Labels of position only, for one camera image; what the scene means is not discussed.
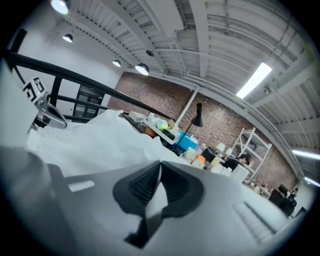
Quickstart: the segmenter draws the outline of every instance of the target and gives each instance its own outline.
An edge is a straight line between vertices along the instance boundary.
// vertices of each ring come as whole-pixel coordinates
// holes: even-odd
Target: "cable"
[[[17,74],[18,77],[20,78],[21,82],[22,82],[23,84],[25,84],[26,82],[25,82],[25,80],[23,79],[21,73],[19,72],[18,67],[15,65],[15,66],[13,67],[13,69],[15,70],[16,74]]]

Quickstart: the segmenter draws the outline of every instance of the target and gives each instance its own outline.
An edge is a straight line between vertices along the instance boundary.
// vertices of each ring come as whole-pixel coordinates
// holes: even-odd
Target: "fluorescent light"
[[[300,157],[312,158],[312,159],[320,160],[320,154],[309,153],[309,152],[295,150],[295,149],[292,150],[292,153],[297,155],[297,156],[300,156]]]
[[[304,180],[307,181],[308,184],[311,183],[311,184],[313,184],[313,185],[315,185],[315,186],[317,186],[317,187],[320,187],[320,184],[319,184],[318,182],[314,181],[313,179],[310,179],[310,178],[308,178],[308,177],[304,177]]]
[[[51,0],[51,6],[61,14],[68,14],[68,7],[63,0]]]
[[[250,77],[248,82],[236,94],[239,98],[246,97],[254,88],[256,88],[271,72],[272,68],[262,62],[254,74]]]

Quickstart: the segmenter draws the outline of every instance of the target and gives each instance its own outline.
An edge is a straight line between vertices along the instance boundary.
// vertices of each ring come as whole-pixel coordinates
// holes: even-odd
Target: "white shelving unit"
[[[252,130],[245,130],[244,128],[242,128],[240,135],[238,136],[238,138],[236,139],[232,147],[232,152],[234,151],[236,146],[240,147],[241,152],[237,157],[241,156],[244,152],[247,152],[251,156],[254,156],[260,162],[256,169],[252,169],[250,166],[245,166],[252,173],[250,180],[252,180],[257,175],[260,167],[266,160],[270,152],[270,149],[272,147],[271,143],[267,144],[262,138],[260,138],[255,133],[255,131],[256,131],[255,127]],[[263,156],[257,154],[257,152],[255,152],[252,148],[249,147],[250,142],[254,143],[258,147],[265,147],[266,148],[265,154]]]

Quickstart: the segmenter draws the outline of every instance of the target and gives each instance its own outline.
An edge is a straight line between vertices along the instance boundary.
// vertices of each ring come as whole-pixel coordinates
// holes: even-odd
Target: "white sheet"
[[[31,130],[27,148],[65,177],[111,171],[149,160],[189,165],[165,148],[159,139],[137,132],[118,117],[122,110],[106,110],[87,124],[69,122],[66,129],[50,126]]]

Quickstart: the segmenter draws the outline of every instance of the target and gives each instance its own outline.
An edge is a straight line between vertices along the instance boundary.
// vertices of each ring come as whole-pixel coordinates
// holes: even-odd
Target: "black railing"
[[[19,77],[21,77],[21,75],[17,69],[17,66],[55,76],[52,90],[51,90],[51,95],[50,95],[50,103],[53,104],[54,106],[56,106],[57,100],[62,100],[62,101],[72,102],[72,103],[81,104],[81,105],[85,105],[85,106],[91,106],[91,107],[95,107],[95,108],[103,109],[103,110],[112,109],[112,108],[108,108],[108,107],[101,106],[98,104],[82,101],[79,99],[58,95],[61,81],[62,81],[62,79],[65,79],[65,80],[69,80],[71,82],[80,84],[81,86],[84,86],[84,87],[98,89],[99,91],[101,91],[107,95],[115,97],[119,100],[123,100],[124,102],[130,103],[130,104],[137,106],[137,107],[140,107],[144,110],[147,110],[149,112],[157,114],[157,115],[164,117],[166,119],[173,119],[172,117],[156,110],[155,108],[148,106],[148,105],[142,103],[141,101],[136,100],[136,99],[120,92],[120,91],[112,89],[102,83],[99,83],[93,79],[90,79],[84,75],[78,74],[78,73],[73,72],[71,70],[65,69],[63,67],[53,65],[53,64],[50,64],[50,63],[47,63],[44,61],[40,61],[40,60],[37,60],[34,58],[30,58],[27,56],[23,56],[21,54],[15,53],[11,50],[7,50],[4,54],[4,57],[5,57],[6,61],[8,62],[8,64],[17,71],[17,74],[19,75]],[[69,120],[75,120],[75,121],[89,121],[90,120],[90,118],[76,117],[76,116],[70,116],[70,115],[65,115],[65,118],[69,119]]]

